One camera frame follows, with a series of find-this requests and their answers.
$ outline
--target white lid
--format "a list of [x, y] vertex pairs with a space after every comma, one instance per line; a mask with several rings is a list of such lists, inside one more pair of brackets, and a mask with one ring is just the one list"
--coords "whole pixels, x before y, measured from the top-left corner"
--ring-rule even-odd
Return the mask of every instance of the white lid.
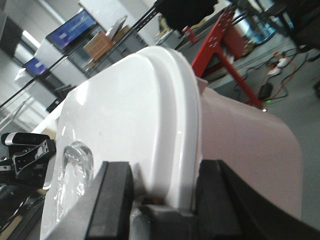
[[57, 204], [63, 149], [74, 141], [92, 151], [94, 174], [102, 161], [129, 162], [136, 193], [190, 208], [201, 148], [199, 99], [187, 61], [159, 46], [124, 58], [71, 91], [59, 119], [54, 180], [45, 200], [41, 236]]

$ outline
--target electrical cable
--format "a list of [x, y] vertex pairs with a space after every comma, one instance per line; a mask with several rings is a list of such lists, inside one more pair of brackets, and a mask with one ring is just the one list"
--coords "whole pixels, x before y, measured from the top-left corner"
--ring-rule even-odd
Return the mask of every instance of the electrical cable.
[[[284, 77], [284, 78], [282, 79], [281, 84], [280, 84], [280, 87], [278, 88], [277, 92], [276, 92], [274, 95], [272, 95], [271, 97], [268, 97], [267, 99], [265, 99], [264, 102], [266, 102], [266, 101], [268, 101], [268, 100], [275, 100], [275, 99], [286, 98], [286, 97], [289, 95], [289, 91], [288, 91], [286, 88], [284, 88], [285, 85], [293, 78], [294, 74], [295, 74], [299, 69], [301, 69], [301, 67], [302, 67], [307, 61], [308, 61], [308, 53], [305, 54], [304, 60], [303, 60], [303, 62], [300, 64], [299, 67], [297, 67], [297, 65], [296, 65], [292, 60], [290, 60], [290, 64], [293, 64], [293, 66], [294, 66], [294, 69], [293, 69], [292, 73], [291, 73], [290, 75], [287, 75], [286, 77]], [[285, 95], [280, 96], [280, 97], [276, 97], [281, 90], [284, 90], [284, 91], [285, 91]]]

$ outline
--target gray floor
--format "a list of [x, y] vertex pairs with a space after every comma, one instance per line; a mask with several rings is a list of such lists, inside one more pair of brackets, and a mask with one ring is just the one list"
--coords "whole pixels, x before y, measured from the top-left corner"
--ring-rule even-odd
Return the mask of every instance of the gray floor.
[[[267, 43], [257, 47], [249, 56], [238, 60], [234, 65], [244, 75], [246, 69], [264, 62], [272, 56], [275, 50], [286, 51], [294, 46], [290, 40], [279, 35], [274, 36]], [[294, 58], [294, 63], [300, 66], [306, 58], [314, 57], [319, 53], [312, 50], [300, 53]], [[267, 111], [282, 119], [293, 131], [300, 142], [303, 154], [303, 195], [302, 220], [320, 230], [320, 99], [316, 97], [313, 85], [320, 80], [320, 59], [306, 62], [286, 84], [288, 96], [273, 100], [265, 104]], [[246, 82], [257, 93], [266, 66], [249, 72]], [[275, 92], [282, 79], [292, 73], [293, 66], [289, 64], [283, 72], [272, 78], [269, 82], [274, 85]], [[215, 81], [210, 85], [218, 93], [233, 99], [243, 101], [244, 93], [237, 91], [235, 82], [229, 75]]]

